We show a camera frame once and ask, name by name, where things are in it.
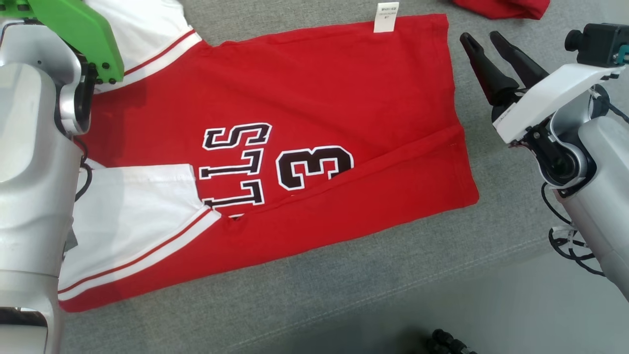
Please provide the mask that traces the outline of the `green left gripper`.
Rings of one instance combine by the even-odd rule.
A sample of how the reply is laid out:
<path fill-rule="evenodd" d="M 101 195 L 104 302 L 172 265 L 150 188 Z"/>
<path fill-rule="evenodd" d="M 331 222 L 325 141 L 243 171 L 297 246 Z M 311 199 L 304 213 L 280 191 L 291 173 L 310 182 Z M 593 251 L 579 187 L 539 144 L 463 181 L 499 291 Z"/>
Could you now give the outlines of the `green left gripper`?
<path fill-rule="evenodd" d="M 123 59 L 110 23 L 81 0 L 3 0 L 1 16 L 36 19 L 94 63 L 103 82 L 120 83 Z"/>

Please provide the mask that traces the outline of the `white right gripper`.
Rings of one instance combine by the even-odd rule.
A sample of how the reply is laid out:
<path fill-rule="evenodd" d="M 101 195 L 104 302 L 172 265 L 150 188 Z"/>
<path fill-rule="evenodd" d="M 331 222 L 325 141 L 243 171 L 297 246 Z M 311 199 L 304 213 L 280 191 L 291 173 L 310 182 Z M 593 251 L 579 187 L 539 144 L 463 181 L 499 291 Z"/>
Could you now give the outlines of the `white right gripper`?
<path fill-rule="evenodd" d="M 512 66 L 529 89 L 493 123 L 506 144 L 521 140 L 528 127 L 541 123 L 593 85 L 602 83 L 605 76 L 620 74 L 626 69 L 625 66 L 604 68 L 567 63 L 549 75 L 498 31 L 490 32 L 489 38 L 501 58 Z M 471 34 L 462 33 L 459 40 L 488 103 L 493 107 L 503 105 L 519 89 L 519 83 L 506 76 L 487 58 L 485 49 Z"/>

